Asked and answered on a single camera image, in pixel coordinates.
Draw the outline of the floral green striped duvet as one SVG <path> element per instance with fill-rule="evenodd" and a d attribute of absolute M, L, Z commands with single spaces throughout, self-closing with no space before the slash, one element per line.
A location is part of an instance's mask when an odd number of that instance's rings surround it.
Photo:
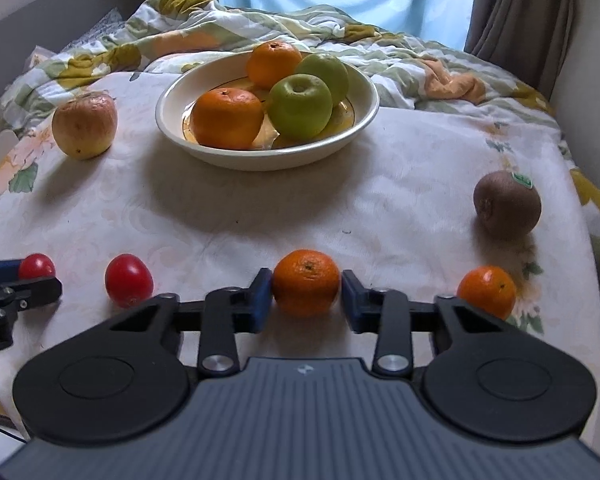
<path fill-rule="evenodd" d="M 574 163 L 547 99 L 481 58 L 360 23 L 333 6 L 273 13 L 218 0 L 145 0 L 110 34 L 82 40 L 15 78 L 0 96 L 0 132 L 24 136 L 109 74 L 184 74 L 270 40 L 303 53 L 339 56 L 370 77 L 385 107 L 489 118 L 500 127 L 525 122 L 549 128 L 588 216 L 600 281 L 600 189 Z"/>

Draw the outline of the red tomato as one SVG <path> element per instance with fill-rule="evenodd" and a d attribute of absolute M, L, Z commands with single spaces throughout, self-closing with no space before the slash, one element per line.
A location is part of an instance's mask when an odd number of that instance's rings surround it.
<path fill-rule="evenodd" d="M 151 297 L 154 280 L 140 258 L 121 254 L 107 266 L 105 288 L 114 304 L 120 308 L 129 308 Z"/>
<path fill-rule="evenodd" d="M 20 261 L 18 278 L 21 281 L 35 278 L 52 278 L 56 275 L 55 265 L 49 256 L 36 252 Z"/>

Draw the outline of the patterned grey pillow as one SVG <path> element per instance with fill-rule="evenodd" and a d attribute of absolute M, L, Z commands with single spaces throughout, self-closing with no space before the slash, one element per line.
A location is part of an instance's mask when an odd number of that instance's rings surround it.
<path fill-rule="evenodd" d="M 62 53 L 88 51 L 103 36 L 110 36 L 122 29 L 125 20 L 117 8 L 111 9 L 96 24 L 87 29 L 79 38 L 71 40 L 61 49 Z"/>

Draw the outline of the white floral tablecloth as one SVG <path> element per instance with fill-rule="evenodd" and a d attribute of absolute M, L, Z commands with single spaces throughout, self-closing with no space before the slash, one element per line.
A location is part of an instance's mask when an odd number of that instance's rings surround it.
<path fill-rule="evenodd" d="M 114 313 L 109 261 L 128 252 L 157 292 L 185 300 L 247 284 L 288 252 L 316 249 L 365 284 L 428 301 L 454 292 L 477 266 L 505 269 L 524 330 L 600 374 L 600 293 L 572 177 L 549 128 L 384 108 L 336 154 L 286 171 L 230 171 L 194 159 L 159 130 L 154 111 L 168 75 L 112 74 L 110 150 L 87 162 L 59 151 L 46 125 L 0 166 L 0 259 L 50 256 L 64 294 L 23 313 L 0 352 L 0 401 L 14 411 L 17 370 L 38 352 Z M 474 189 L 490 172 L 530 177 L 538 224 L 498 240 L 480 224 Z"/>

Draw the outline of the small mandarin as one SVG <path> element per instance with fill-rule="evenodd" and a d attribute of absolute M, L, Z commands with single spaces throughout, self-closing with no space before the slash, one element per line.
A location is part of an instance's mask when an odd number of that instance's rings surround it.
<path fill-rule="evenodd" d="M 272 292 L 279 310 L 293 318 L 317 318 L 328 313 L 340 289 L 335 261 L 317 250 L 298 249 L 277 263 Z"/>
<path fill-rule="evenodd" d="M 456 296 L 506 321 L 516 304 L 517 287 L 510 275 L 499 266 L 479 266 L 460 281 Z"/>

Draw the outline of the small green apple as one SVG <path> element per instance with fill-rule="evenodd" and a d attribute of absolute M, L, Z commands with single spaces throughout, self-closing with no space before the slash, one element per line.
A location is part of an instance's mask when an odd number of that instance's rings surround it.
<path fill-rule="evenodd" d="M 297 74 L 309 74 L 320 78 L 332 95 L 332 106 L 342 102 L 349 91 L 349 75 L 339 58 L 327 53 L 313 53 L 302 58 L 296 67 Z"/>

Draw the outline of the right brown curtain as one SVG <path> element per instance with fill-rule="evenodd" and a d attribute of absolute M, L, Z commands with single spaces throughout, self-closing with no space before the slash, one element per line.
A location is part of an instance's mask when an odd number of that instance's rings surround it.
<path fill-rule="evenodd" d="M 547 98 L 571 38 L 577 0 L 474 0 L 465 51 Z"/>

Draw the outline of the large green apple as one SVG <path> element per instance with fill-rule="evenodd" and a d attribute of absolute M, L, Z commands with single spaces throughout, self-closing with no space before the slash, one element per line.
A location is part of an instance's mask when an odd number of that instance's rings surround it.
<path fill-rule="evenodd" d="M 268 92 L 266 114 L 281 136 L 309 141 L 318 136 L 332 116 L 332 95 L 317 76 L 293 74 Z"/>

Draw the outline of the grey bed headboard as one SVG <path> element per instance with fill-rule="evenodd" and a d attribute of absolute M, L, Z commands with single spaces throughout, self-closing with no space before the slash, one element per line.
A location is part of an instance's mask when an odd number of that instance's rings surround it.
<path fill-rule="evenodd" d="M 128 18 L 143 0 L 35 0 L 0 21 L 0 97 L 35 47 L 58 52 L 109 11 Z"/>

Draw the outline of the orange in bowl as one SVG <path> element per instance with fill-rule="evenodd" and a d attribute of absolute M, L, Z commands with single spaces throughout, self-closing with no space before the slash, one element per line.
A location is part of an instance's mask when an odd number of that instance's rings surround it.
<path fill-rule="evenodd" d="M 272 40 L 252 50 L 246 64 L 246 74 L 257 87 L 270 90 L 291 75 L 301 61 L 302 54 L 296 47 Z"/>

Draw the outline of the cream ceramic bowl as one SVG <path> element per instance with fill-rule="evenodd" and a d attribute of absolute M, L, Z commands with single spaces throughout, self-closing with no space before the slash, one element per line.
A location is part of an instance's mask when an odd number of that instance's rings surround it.
<path fill-rule="evenodd" d="M 234 54 L 191 70 L 163 92 L 155 118 L 163 135 L 196 159 L 240 171 L 275 171 L 312 164 L 335 154 L 370 125 L 379 110 L 370 81 L 347 66 L 347 95 L 328 107 L 327 91 L 315 81 L 292 76 L 274 96 L 247 77 L 247 53 Z M 220 137 L 240 118 L 222 96 L 259 101 L 261 120 L 247 112 L 239 129 L 248 145 L 222 148 Z"/>

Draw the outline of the large orange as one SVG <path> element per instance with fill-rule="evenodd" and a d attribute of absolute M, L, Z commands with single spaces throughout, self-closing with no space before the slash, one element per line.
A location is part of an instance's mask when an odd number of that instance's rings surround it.
<path fill-rule="evenodd" d="M 253 93 L 228 87 L 204 93 L 190 113 L 197 142 L 223 150 L 248 150 L 263 121 L 262 103 Z"/>

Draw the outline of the brown kiwi with sticker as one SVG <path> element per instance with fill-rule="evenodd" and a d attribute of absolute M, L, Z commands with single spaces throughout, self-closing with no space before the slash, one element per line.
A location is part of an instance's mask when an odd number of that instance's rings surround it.
<path fill-rule="evenodd" d="M 483 176 L 474 189 L 480 224 L 498 240 L 519 240 L 538 224 L 542 202 L 530 177 L 498 170 Z"/>

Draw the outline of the yellow red apple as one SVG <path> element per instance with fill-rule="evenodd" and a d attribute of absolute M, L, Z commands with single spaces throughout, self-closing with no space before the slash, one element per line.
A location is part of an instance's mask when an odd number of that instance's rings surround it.
<path fill-rule="evenodd" d="M 58 106 L 52 135 L 67 156 L 87 160 L 104 154 L 114 143 L 118 112 L 114 98 L 101 91 L 87 92 Z"/>

